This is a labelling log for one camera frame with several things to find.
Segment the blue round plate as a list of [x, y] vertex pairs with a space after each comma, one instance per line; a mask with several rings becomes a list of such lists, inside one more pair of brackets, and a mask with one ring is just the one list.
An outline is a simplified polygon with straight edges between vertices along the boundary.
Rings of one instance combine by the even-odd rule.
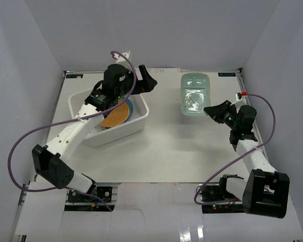
[[126, 104], [128, 105], [129, 107], [129, 115], [128, 117], [126, 118], [125, 122], [129, 122], [134, 114], [134, 106], [133, 106], [133, 103], [131, 102], [130, 99], [127, 99], [126, 100]]

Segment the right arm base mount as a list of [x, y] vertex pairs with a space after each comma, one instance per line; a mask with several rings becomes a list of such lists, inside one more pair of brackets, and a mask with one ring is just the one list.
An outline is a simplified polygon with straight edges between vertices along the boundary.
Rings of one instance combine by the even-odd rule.
[[200, 193], [201, 202], [224, 201], [211, 205], [202, 205], [203, 214], [228, 214], [228, 213], [244, 213], [242, 202], [234, 195], [227, 195], [220, 191], [219, 183], [212, 183], [202, 188]]

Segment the orange woven round plate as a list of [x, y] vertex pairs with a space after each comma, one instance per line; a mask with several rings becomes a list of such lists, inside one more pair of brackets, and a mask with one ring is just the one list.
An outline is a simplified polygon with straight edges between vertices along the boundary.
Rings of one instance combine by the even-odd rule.
[[113, 128], [121, 125], [129, 117], [130, 108], [126, 102], [113, 109], [108, 116], [99, 124], [104, 128]]

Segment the white plastic bin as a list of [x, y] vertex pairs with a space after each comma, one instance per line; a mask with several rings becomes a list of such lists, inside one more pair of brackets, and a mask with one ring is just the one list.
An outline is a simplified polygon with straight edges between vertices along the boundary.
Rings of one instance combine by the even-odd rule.
[[[88, 97], [90, 93], [91, 90], [86, 89], [69, 96], [68, 105], [71, 117], [77, 115], [84, 103], [84, 99]], [[129, 122], [124, 122], [121, 125], [108, 129], [97, 125], [86, 136], [83, 143], [89, 147], [98, 147], [143, 130], [145, 120], [149, 114], [147, 103], [141, 94], [131, 95], [129, 99], [134, 106], [134, 114]]]

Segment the pale green oblong dish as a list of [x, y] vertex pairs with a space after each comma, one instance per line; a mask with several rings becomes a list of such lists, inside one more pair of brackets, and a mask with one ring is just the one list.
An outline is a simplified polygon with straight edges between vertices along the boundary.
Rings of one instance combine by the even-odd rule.
[[185, 116], [207, 116], [211, 106], [210, 78], [204, 73], [186, 73], [181, 77], [181, 112]]

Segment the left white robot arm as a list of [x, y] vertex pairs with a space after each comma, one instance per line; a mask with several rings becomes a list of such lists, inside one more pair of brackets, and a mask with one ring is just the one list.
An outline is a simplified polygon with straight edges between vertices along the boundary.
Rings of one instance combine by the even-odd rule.
[[79, 191], [85, 201], [96, 197], [95, 181], [75, 172], [68, 165], [73, 152], [86, 136], [112, 111], [120, 107], [130, 95], [151, 92], [157, 81], [148, 73], [145, 65], [139, 65], [142, 79], [136, 72], [120, 64], [112, 64], [104, 71], [99, 81], [84, 100], [74, 121], [44, 146], [36, 145], [32, 150], [35, 171], [57, 189]]

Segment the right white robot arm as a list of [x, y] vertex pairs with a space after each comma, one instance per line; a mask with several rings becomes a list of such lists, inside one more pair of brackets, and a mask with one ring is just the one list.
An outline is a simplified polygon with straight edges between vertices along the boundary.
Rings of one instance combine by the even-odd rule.
[[224, 201], [238, 198], [245, 213], [282, 219], [286, 215], [290, 179], [278, 172], [265, 158], [253, 133], [257, 111], [249, 105], [239, 108], [226, 100], [217, 106], [205, 107], [204, 112], [230, 130], [229, 141], [245, 164], [247, 179], [223, 175], [219, 180], [218, 196]]

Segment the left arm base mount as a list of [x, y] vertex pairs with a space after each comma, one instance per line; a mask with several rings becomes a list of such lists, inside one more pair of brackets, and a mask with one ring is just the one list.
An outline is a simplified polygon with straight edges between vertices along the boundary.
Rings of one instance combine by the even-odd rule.
[[103, 200], [109, 208], [99, 199], [90, 196], [84, 196], [76, 192], [67, 193], [65, 211], [74, 212], [112, 212], [115, 207], [116, 193], [111, 186], [95, 186], [91, 194]]

